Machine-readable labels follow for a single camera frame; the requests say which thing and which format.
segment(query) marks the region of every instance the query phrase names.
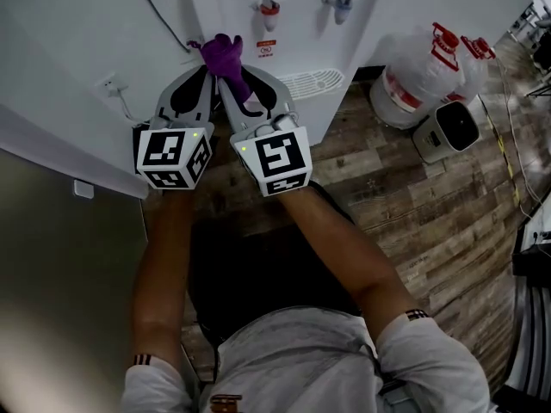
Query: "person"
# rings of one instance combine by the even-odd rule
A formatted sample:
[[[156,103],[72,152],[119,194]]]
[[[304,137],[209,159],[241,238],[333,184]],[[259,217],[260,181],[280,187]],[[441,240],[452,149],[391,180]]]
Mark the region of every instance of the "person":
[[[218,265],[222,276],[201,275],[212,263],[195,265],[202,257],[193,256],[189,291],[207,338],[220,344],[220,374],[199,410],[487,412],[490,395],[478,361],[419,309],[382,250],[331,198],[313,187],[276,197],[297,233],[275,246],[294,256],[294,243],[303,243],[319,262],[306,262],[302,253],[286,268],[281,259],[270,260],[281,253],[258,258],[259,248],[247,269],[252,278],[237,273],[236,285],[232,270],[239,262],[226,250],[233,241],[224,245],[210,234],[215,244],[200,251],[226,259]],[[166,192],[150,230],[134,289],[134,359],[123,413],[192,409],[178,370],[192,210],[193,193]],[[316,269],[308,269],[311,263]],[[300,273],[304,268],[307,274]],[[192,286],[198,280],[206,284]],[[201,289],[211,292],[207,303],[194,299]]]

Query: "wooden floor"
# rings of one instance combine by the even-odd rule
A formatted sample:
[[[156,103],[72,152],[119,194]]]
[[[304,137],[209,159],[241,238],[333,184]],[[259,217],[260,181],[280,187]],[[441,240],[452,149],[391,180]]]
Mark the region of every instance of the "wooden floor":
[[[537,85],[528,54],[507,37],[497,51],[513,92],[511,115],[523,166],[533,188],[543,194],[550,184],[550,104],[546,98],[523,97]],[[313,178],[382,247],[419,304],[480,360],[494,390],[510,351],[511,250],[523,221],[497,141],[477,103],[472,110],[480,140],[462,154],[426,165],[408,133],[375,118],[369,87],[350,86],[324,142],[312,148]],[[535,204],[520,174],[495,63],[482,97],[504,137],[523,208],[529,211]],[[260,196],[240,166],[227,142],[225,118],[215,122],[221,140],[197,190],[197,220],[229,224],[243,237],[269,237],[291,222],[276,200]],[[201,379],[208,381],[214,355],[189,299],[184,323],[183,344]]]

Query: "purple glove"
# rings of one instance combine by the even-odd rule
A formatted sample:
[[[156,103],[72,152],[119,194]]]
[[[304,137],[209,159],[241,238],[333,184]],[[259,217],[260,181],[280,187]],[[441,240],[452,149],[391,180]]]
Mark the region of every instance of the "purple glove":
[[[226,34],[216,34],[200,49],[210,73],[223,77],[237,102],[243,103],[251,96],[251,89],[241,77],[241,52],[243,40],[239,35],[232,41]]]

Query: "gray shirt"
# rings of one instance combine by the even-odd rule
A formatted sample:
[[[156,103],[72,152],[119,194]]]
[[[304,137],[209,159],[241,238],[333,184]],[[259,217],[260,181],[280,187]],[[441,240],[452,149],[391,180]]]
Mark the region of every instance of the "gray shirt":
[[[382,412],[383,372],[405,381],[423,411],[488,411],[479,363],[432,318],[397,317],[377,340],[376,361],[372,345],[360,317],[312,307],[273,312],[220,346],[210,399],[241,397],[244,413]],[[168,363],[153,357],[128,369],[123,413],[182,413],[190,405]],[[200,410],[211,411],[208,398]]]

